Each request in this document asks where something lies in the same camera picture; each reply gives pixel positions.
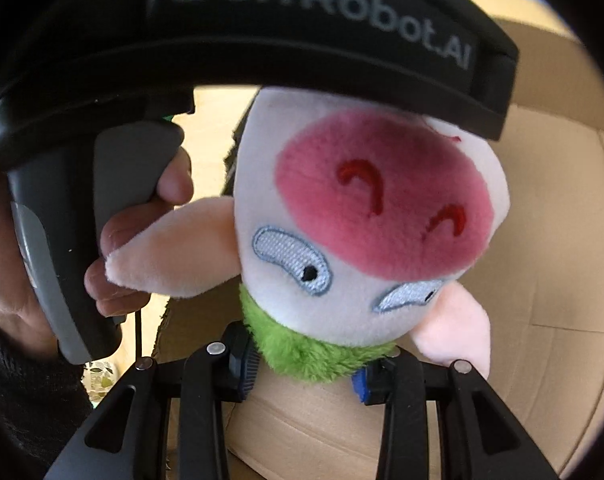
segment white plush face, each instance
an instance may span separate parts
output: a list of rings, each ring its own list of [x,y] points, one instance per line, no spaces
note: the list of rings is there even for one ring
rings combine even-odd
[[[234,196],[253,299],[278,323],[345,346],[408,332],[508,210],[484,140],[381,105],[278,88],[262,90],[248,117]]]

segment human hand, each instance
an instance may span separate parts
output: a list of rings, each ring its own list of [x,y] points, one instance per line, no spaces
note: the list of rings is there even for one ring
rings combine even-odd
[[[151,202],[121,211],[107,222],[100,235],[104,256],[128,242],[175,205],[193,195],[191,160],[182,148],[162,173]],[[6,177],[0,173],[0,330],[25,355],[52,359],[58,342],[33,292],[13,228],[11,197]],[[148,303],[150,295],[109,283],[104,260],[87,269],[84,285],[103,316],[128,314]]]

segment dark sweater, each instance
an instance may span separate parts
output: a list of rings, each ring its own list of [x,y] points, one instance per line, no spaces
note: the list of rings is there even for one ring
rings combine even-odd
[[[26,358],[0,332],[0,480],[44,477],[92,410],[82,368]]]

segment green object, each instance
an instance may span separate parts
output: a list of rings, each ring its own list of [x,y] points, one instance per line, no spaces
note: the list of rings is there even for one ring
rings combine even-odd
[[[369,361],[388,354],[395,346],[349,347],[317,341],[280,325],[264,312],[240,284],[244,323],[262,357],[278,374],[303,381],[329,383],[350,376]]]

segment pig plush toy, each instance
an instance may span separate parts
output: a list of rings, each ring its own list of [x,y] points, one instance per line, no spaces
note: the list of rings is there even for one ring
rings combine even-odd
[[[410,333],[427,358],[485,377],[490,324],[458,279],[508,212],[485,140],[316,91],[262,89],[234,197],[163,216],[107,259],[109,280],[196,296],[241,274],[244,321],[276,372],[332,381]]]

